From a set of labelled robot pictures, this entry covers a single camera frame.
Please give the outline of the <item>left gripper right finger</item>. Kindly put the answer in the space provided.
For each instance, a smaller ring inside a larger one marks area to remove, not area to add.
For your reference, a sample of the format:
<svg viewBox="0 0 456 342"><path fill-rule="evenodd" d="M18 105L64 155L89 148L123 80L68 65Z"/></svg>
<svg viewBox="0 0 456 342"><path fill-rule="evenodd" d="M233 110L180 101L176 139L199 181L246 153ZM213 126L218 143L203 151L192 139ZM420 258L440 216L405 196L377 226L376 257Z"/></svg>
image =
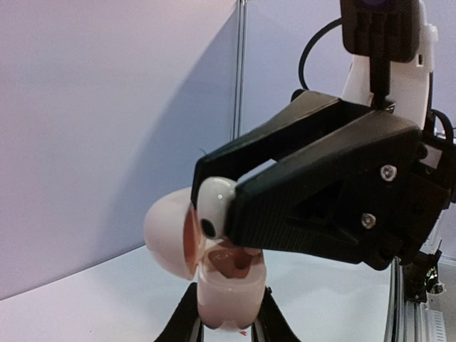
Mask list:
<svg viewBox="0 0 456 342"><path fill-rule="evenodd" d="M252 341L300 342L284 318L268 286L264 290L258 316L252 324Z"/></svg>

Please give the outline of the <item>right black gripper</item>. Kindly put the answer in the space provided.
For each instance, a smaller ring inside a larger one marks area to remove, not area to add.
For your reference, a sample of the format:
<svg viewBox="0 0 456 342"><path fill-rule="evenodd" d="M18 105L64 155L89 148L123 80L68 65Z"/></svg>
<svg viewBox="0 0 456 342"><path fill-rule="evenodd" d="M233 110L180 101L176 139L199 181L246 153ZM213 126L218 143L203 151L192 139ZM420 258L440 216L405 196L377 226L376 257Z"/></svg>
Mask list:
<svg viewBox="0 0 456 342"><path fill-rule="evenodd" d="M394 230L403 239L403 246L395 257L404 263L415 257L437 216L452 198L455 186L453 151L448 142L431 138L420 130L420 142L392 217ZM370 267L384 269L387 265Z"/></svg>

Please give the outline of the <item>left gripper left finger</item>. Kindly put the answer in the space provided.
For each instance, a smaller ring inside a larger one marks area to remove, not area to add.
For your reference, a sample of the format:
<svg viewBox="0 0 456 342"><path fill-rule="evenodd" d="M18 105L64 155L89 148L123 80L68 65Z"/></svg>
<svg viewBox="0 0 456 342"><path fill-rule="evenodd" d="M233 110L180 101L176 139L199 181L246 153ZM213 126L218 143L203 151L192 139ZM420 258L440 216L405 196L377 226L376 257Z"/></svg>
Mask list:
<svg viewBox="0 0 456 342"><path fill-rule="evenodd" d="M203 322L197 309L197 283L191 283L155 342L202 342Z"/></svg>

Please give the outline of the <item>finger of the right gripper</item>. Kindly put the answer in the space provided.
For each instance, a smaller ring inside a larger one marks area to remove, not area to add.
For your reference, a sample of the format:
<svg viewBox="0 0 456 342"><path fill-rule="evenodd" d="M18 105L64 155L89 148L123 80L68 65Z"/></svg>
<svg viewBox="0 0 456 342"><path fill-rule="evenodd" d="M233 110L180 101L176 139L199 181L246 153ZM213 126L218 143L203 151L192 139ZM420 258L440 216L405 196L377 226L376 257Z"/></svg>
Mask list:
<svg viewBox="0 0 456 342"><path fill-rule="evenodd" d="M272 119L201 157L191 200L197 205L209 177L238 180L268 160L279 161L365 115L370 108L332 95L306 91Z"/></svg>
<svg viewBox="0 0 456 342"><path fill-rule="evenodd" d="M415 124L372 112L241 183L228 232L242 247L386 266L403 246L393 210L420 142Z"/></svg>

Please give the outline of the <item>pink earbud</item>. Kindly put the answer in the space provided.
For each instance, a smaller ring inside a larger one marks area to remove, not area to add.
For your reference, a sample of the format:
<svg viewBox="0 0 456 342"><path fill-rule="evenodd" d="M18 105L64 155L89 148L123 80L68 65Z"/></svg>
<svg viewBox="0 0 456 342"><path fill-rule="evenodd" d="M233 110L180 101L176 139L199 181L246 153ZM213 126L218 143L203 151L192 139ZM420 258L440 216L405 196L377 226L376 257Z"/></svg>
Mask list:
<svg viewBox="0 0 456 342"><path fill-rule="evenodd" d="M205 251L235 248L227 241L225 225L229 206L236 197L237 182L226 177L209 177L202 182L197 196L199 225L207 239Z"/></svg>

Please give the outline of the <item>pink charging case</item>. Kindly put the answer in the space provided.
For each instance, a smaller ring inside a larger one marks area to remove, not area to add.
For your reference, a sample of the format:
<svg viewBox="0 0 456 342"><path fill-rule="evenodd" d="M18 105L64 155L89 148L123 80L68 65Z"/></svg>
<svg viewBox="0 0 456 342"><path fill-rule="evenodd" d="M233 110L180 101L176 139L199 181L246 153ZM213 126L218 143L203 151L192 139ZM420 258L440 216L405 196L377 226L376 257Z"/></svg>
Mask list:
<svg viewBox="0 0 456 342"><path fill-rule="evenodd" d="M144 241L169 273L197 282L197 313L212 329L252 325L264 298L266 265L262 252L247 252L226 240L209 240L190 201L190 188L174 191L149 208Z"/></svg>

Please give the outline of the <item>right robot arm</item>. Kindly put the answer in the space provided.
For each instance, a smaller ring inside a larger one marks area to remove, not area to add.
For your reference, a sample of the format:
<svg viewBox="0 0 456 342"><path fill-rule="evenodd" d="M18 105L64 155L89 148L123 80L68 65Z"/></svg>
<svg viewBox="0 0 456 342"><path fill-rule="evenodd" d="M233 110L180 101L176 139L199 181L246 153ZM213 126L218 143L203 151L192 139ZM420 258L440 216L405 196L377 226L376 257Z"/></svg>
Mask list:
<svg viewBox="0 0 456 342"><path fill-rule="evenodd" d="M455 201L454 130L431 110L422 1L342 1L341 97L304 89L201 157L191 201L209 238L383 270L414 261Z"/></svg>

